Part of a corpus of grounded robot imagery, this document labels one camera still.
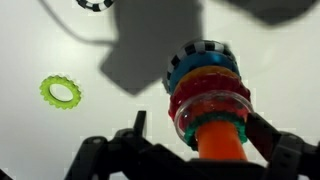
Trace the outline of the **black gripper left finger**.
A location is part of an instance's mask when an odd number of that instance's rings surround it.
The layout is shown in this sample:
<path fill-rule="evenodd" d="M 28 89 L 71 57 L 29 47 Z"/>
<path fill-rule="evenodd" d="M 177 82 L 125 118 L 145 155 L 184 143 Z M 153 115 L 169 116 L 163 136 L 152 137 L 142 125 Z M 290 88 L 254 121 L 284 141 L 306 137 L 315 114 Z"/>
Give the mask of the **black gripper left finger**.
<path fill-rule="evenodd" d="M 134 132 L 137 136 L 144 136 L 145 123 L 146 123 L 146 111 L 138 111 L 134 122 Z"/>

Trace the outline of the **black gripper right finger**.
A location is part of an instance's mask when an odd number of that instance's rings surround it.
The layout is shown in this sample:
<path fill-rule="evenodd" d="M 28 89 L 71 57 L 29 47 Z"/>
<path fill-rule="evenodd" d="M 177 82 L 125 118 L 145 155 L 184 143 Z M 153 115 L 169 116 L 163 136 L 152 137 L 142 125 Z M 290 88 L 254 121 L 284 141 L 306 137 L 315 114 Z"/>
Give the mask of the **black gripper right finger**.
<path fill-rule="evenodd" d="M 245 134 L 266 161 L 270 161 L 281 133 L 258 113 L 249 113 Z"/>

